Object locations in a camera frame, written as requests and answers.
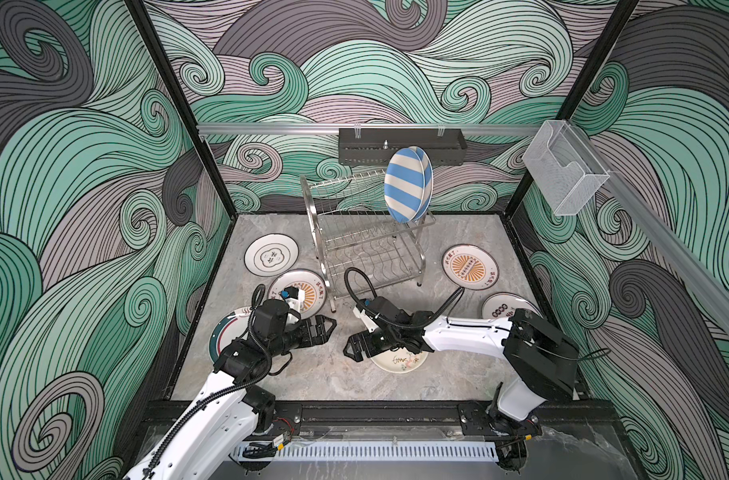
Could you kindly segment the cream plate floral pattern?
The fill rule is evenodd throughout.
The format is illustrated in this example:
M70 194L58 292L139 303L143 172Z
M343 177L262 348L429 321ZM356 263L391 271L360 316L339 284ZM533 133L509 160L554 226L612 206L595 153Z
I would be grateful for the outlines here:
M385 372L406 374L420 368L428 356L428 352L414 354L406 348L401 348L378 354L372 357L371 361L375 366Z

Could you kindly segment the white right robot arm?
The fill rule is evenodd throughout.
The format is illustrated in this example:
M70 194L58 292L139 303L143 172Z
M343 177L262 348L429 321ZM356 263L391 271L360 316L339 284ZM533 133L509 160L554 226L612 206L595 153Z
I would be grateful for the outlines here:
M382 296L358 300L354 313L366 325L346 342L344 355L355 362L388 350L413 354L461 351L507 361L515 371L488 407L493 432L513 439L541 433L534 410L545 402L573 399L578 347L547 320L518 309L510 317L466 319L448 316L449 301L436 312L398 309Z

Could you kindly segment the blue white striped plate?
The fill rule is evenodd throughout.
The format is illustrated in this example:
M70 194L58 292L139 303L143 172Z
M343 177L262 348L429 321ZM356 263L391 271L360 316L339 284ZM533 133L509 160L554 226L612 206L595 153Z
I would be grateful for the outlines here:
M412 222L420 206L424 175L421 161L410 146L392 156L384 176L384 200L389 214L398 222Z
M433 168L432 164L430 162L430 159L426 152L421 149L420 147L414 147L413 150L417 153L422 169L423 169L423 175L424 175L424 186L423 186L423 194L421 198L420 206L413 218L413 221L420 220L428 210L430 200L432 198L433 193Z

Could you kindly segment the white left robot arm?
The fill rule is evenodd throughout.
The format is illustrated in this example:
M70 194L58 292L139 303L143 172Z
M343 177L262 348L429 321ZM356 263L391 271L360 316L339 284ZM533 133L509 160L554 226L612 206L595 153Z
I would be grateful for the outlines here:
M236 352L248 346L256 333L254 320L248 321L248 337L236 338L222 350L216 370L208 375L200 394L166 436L156 443L128 479L206 479L216 471L226 455L254 433L264 433L274 424L276 396L258 383L270 374L272 358L294 349L324 345L338 326L336 320L318 315L300 320L292 330L268 341L258 341L256 373L239 382L232 364L248 356Z

